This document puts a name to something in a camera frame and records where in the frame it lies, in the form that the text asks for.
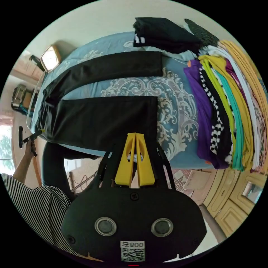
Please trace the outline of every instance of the yellow bracket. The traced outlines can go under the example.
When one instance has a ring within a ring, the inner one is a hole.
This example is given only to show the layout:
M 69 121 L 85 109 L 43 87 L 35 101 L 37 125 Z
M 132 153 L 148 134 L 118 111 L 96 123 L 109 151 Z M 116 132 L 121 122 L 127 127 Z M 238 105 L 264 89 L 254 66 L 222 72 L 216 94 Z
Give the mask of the yellow bracket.
M 137 152 L 138 185 L 139 187 L 154 185 L 155 178 L 145 144 L 144 135 L 139 133 L 128 134 L 125 148 L 115 177 L 115 183 L 117 185 L 130 187 L 133 173 L 135 144 Z
M 117 185 L 124 185 L 129 187 L 131 185 L 135 151 L 135 137 L 136 133 L 129 133 L 126 139 L 125 148 L 115 176 L 115 183 Z

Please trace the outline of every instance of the tree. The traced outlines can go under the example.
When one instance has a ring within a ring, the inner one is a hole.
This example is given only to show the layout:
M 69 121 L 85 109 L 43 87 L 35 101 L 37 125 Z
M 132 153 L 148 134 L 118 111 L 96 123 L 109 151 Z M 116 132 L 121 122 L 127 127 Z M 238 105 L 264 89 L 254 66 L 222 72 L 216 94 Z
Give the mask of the tree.
M 10 138 L 3 135 L 0 139 L 0 159 L 11 158 L 10 160 L 3 160 L 3 165 L 8 169 L 13 169 L 12 152 Z

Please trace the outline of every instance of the striped shirt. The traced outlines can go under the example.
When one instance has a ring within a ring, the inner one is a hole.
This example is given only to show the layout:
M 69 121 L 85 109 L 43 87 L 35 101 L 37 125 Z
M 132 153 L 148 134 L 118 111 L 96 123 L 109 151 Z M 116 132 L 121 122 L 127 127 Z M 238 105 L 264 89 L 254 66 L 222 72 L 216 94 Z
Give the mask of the striped shirt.
M 53 186 L 31 189 L 7 174 L 1 174 L 6 190 L 26 223 L 46 242 L 78 255 L 61 233 L 65 213 L 70 206 L 67 196 Z

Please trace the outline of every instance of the qr code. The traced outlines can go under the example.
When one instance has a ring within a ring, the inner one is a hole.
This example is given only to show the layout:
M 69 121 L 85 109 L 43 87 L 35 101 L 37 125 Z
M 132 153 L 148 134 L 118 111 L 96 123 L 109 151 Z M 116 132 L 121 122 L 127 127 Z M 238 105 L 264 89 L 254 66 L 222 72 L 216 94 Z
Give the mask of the qr code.
M 121 241 L 122 262 L 144 262 L 145 243 L 144 241 Z

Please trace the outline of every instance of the hand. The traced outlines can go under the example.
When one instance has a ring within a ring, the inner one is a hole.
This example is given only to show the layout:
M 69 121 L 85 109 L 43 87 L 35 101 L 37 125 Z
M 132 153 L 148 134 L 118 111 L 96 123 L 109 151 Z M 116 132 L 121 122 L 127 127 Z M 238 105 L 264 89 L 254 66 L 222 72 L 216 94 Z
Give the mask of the hand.
M 33 152 L 35 152 L 35 150 L 36 150 L 36 148 L 35 148 L 34 141 L 29 139 L 29 141 L 26 144 L 24 156 L 27 157 L 27 158 L 32 159 L 33 156 L 34 156 Z

